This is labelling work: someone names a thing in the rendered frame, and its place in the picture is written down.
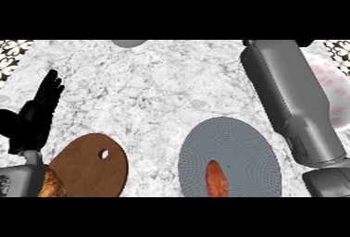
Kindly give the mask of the grey round placemat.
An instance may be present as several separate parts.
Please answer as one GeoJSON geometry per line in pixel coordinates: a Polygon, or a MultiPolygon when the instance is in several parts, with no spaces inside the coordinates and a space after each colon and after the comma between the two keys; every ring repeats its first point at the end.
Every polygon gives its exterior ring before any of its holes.
{"type": "Polygon", "coordinates": [[[240,119],[204,120],[182,144],[179,182],[187,197],[207,197],[207,166],[219,163],[228,179],[229,197],[281,197],[283,173],[271,145],[240,119]]]}

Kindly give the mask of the grey rounded object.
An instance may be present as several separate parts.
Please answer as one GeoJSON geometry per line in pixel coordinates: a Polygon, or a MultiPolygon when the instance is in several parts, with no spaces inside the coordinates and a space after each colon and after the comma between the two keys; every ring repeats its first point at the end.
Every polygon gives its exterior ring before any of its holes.
{"type": "Polygon", "coordinates": [[[114,40],[113,43],[123,48],[133,48],[145,43],[145,40],[114,40]]]}

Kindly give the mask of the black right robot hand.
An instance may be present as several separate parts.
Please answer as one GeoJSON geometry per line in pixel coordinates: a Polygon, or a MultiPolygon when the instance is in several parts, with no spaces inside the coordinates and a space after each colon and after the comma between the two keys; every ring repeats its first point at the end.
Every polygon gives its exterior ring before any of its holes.
{"type": "MultiPolygon", "coordinates": [[[[243,40],[244,46],[249,46],[256,43],[258,40],[243,40]]],[[[315,40],[293,40],[300,47],[309,47],[315,40]]]]}

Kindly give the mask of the brown wooden cutting board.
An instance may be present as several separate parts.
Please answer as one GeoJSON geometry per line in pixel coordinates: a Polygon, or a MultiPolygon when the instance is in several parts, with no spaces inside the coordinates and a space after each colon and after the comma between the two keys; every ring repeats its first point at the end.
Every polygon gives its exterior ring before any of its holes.
{"type": "Polygon", "coordinates": [[[79,137],[49,163],[68,197],[119,197],[129,161],[120,144],[101,133],[79,137]]]}

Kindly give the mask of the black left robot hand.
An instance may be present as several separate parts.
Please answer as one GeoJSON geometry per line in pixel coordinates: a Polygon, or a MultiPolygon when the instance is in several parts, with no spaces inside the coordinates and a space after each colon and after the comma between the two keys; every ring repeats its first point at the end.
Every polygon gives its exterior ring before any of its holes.
{"type": "Polygon", "coordinates": [[[0,135],[9,138],[9,153],[42,151],[51,131],[52,118],[66,89],[58,71],[52,69],[43,79],[33,100],[26,102],[18,113],[0,109],[0,135]]]}

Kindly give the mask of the white bowl with pink spots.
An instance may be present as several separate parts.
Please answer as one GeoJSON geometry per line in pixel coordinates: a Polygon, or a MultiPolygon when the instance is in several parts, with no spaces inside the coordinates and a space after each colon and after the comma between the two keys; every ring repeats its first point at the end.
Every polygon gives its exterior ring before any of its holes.
{"type": "Polygon", "coordinates": [[[330,121],[336,131],[350,129],[350,78],[333,62],[321,56],[305,54],[330,101],[330,121]]]}

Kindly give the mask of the orange can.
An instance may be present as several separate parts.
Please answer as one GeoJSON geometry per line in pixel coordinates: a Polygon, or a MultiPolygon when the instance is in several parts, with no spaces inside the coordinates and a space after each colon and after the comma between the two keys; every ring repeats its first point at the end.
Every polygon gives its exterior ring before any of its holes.
{"type": "Polygon", "coordinates": [[[229,195],[228,178],[215,160],[210,161],[207,166],[206,181],[209,197],[227,197],[229,195]]]}

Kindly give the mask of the golden brown croissant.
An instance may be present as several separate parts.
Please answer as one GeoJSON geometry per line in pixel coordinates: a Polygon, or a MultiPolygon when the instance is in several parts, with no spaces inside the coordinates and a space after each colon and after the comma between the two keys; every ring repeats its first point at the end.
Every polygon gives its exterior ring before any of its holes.
{"type": "Polygon", "coordinates": [[[45,184],[39,197],[67,197],[64,183],[49,166],[46,166],[45,184]]]}

